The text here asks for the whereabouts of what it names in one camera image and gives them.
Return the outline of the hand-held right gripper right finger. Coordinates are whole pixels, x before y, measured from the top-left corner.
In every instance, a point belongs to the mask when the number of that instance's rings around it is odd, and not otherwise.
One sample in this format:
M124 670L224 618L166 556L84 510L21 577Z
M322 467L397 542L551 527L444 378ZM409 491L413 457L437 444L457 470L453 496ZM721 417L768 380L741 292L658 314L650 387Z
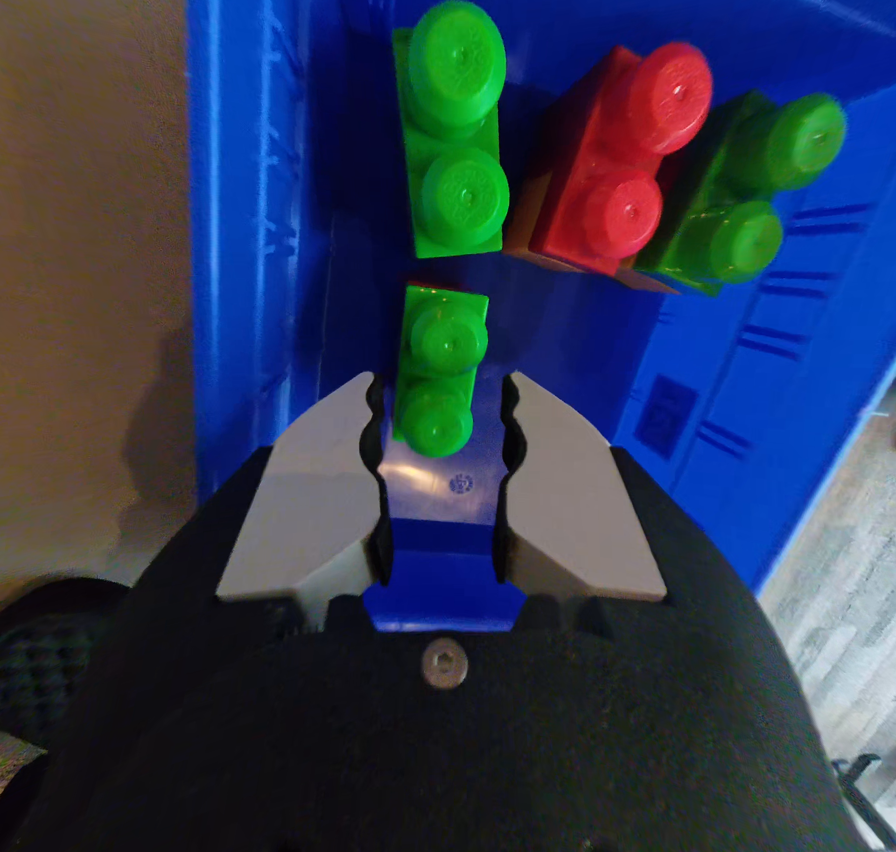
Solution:
M504 377L494 572L528 596L663 600L666 584L604 436L521 372Z

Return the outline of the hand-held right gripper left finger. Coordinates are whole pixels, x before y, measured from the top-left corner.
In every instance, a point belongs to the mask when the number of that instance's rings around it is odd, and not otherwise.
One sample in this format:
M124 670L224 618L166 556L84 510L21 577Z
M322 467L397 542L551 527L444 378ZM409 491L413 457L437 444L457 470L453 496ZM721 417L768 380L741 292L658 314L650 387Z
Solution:
M384 383L364 372L275 442L217 597L328 604L386 586L394 560L385 478Z

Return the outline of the green mega block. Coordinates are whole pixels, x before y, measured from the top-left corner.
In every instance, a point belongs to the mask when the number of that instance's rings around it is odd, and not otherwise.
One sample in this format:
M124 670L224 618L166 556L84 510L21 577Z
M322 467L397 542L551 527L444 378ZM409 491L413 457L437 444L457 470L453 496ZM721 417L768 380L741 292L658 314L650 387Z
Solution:
M406 286L392 435L427 458L445 458L469 441L478 366L488 346L487 296Z
M504 41L467 0L392 34L411 233L419 260L498 252L510 205L500 160Z
M846 112L827 93L780 105L749 91L713 108L658 171L662 216L634 269L712 297L753 280L782 245L775 197L817 181L846 133Z

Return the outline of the blue plastic bin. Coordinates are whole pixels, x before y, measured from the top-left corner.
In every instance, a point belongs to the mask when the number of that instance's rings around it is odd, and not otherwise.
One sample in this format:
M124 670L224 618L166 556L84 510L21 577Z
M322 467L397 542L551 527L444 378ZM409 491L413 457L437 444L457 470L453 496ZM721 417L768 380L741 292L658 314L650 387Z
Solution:
M356 374L386 375L408 281L486 295L476 433L445 462L389 447L396 570L381 630L502 630L487 576L515 370L637 459L754 591L894 373L894 0L469 0L507 52L512 187L541 114L613 45L703 51L720 103L816 92L844 147L779 197L776 260L717 297L660 296L500 253L416 261L392 31L442 0L187 0L198 488Z

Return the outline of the red two-stud mega block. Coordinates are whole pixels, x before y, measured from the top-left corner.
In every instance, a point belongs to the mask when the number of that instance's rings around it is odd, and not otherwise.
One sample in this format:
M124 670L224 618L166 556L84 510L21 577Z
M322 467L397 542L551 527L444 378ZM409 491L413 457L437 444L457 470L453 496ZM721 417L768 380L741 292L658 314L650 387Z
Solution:
M662 216L659 168L702 128L712 92L709 63L688 42L645 56L613 47L547 109L523 252L562 270L632 272Z

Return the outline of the black honeycomb pad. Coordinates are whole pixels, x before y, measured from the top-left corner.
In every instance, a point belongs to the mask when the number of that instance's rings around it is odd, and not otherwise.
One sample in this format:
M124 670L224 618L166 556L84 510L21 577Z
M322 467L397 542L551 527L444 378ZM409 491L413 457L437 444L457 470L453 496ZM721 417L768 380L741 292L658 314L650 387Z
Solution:
M129 594L99 577L29 587L1 612L1 728L50 750L96 644Z

